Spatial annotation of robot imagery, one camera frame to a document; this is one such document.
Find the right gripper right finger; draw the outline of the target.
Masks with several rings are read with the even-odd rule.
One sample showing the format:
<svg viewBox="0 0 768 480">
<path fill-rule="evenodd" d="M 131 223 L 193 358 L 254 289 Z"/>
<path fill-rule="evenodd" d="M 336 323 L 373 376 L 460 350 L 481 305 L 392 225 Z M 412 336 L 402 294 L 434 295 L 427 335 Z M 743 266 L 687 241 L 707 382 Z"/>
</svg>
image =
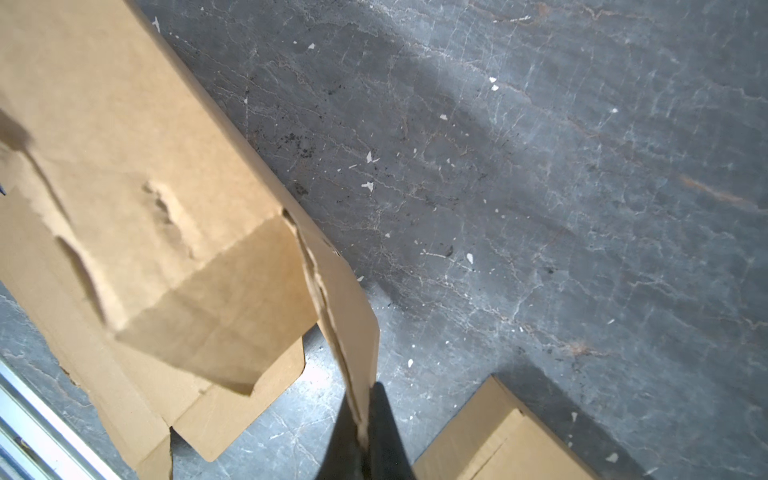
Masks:
<svg viewBox="0 0 768 480">
<path fill-rule="evenodd" d="M 368 438 L 370 479 L 416 479 L 403 446 L 385 387 L 381 382 L 376 382 L 371 389 Z"/>
</svg>

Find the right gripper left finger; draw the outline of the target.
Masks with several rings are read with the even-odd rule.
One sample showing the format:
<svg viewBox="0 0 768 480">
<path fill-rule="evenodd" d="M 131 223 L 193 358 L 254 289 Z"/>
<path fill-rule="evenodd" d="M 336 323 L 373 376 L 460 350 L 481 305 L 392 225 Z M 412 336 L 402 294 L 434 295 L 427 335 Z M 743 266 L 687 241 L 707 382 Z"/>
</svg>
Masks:
<svg viewBox="0 0 768 480">
<path fill-rule="evenodd" d="M 363 452 L 357 424 L 344 397 L 316 480 L 359 480 L 363 478 Z"/>
</svg>

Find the cardboard box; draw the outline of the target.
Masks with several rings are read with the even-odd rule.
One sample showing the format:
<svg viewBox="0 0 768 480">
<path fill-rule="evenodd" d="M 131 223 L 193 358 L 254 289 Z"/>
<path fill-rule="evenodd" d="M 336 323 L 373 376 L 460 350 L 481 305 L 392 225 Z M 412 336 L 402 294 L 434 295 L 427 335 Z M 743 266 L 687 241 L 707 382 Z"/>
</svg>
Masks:
<svg viewBox="0 0 768 480">
<path fill-rule="evenodd" d="M 495 376 L 413 465 L 419 479 L 595 479 L 597 475 Z"/>
<path fill-rule="evenodd" d="M 129 1 L 1 5 L 1 279 L 142 479 L 212 461 L 319 326 L 368 438 L 348 263 Z"/>
</svg>

